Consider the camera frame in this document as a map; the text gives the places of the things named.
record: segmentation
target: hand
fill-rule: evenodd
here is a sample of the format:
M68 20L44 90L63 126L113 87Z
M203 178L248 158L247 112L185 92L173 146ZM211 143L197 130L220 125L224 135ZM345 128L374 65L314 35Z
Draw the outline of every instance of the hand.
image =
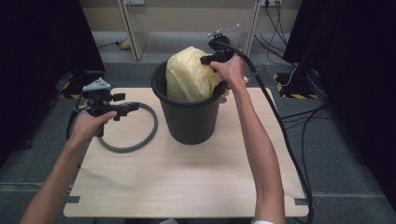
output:
M116 111L110 111L100 117L93 117L87 111L81 111L76 119L75 126L69 141L88 147L91 140L101 132L102 124L117 116Z
M227 81L231 90L245 86L244 62L239 55L235 54L227 63L212 62L210 67L220 73L221 79Z

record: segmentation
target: person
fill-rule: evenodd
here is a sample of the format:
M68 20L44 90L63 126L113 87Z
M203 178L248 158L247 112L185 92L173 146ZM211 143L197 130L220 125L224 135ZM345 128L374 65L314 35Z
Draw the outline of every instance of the person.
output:
M247 159L256 187L257 223L286 223L284 191L274 146L260 122L248 94L244 62L234 55L227 63L212 62L232 90L244 137Z
M241 122L247 158L256 187L256 223L286 223L284 191L279 164L271 139L262 126L245 84L242 58L234 55L227 63L212 62L233 91ZM75 128L49 178L30 202L21 223L55 223L64 204L68 185L84 148L99 134L102 123L116 117L108 112L93 118L86 111L78 115Z
M100 117L92 117L81 111L64 150L52 168L44 185L30 201L20 223L56 223L64 205L66 191L76 171L80 157L94 136L101 131L101 125L117 116L116 111Z

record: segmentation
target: wall socket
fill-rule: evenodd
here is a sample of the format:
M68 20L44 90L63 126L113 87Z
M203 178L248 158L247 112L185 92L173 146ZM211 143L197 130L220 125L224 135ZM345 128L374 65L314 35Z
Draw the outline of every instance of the wall socket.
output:
M268 2L270 3L268 7L282 6L282 0L269 0ZM265 7L265 0L262 0L262 7Z
M123 0L125 6L144 6L145 0Z

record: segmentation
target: trash bag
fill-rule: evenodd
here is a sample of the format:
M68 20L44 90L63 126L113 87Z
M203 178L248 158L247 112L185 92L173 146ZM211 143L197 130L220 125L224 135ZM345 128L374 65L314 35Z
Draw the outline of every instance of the trash bag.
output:
M208 99L220 83L219 73L200 58L208 55L195 47L188 47L173 55L166 65L167 97L181 103Z

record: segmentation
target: trash can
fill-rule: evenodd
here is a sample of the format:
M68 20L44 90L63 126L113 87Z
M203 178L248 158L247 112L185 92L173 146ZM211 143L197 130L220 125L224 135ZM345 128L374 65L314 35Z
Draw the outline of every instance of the trash can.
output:
M159 64L151 77L151 88L160 99L170 134L180 143L196 145L203 143L215 131L220 96L225 92L225 81L214 89L206 100L195 103L182 103L167 97L167 61Z

